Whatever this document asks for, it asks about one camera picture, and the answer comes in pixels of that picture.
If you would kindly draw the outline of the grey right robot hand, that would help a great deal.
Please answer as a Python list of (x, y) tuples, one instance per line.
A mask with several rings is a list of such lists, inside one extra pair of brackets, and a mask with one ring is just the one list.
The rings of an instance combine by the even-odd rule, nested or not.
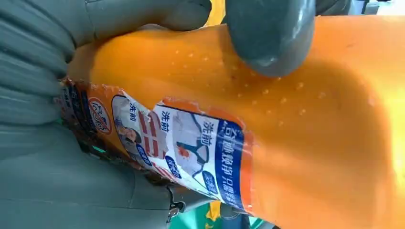
[(241, 92), (305, 60), (313, 0), (3, 0), (0, 226), (164, 229), (186, 203), (252, 213), (254, 152)]

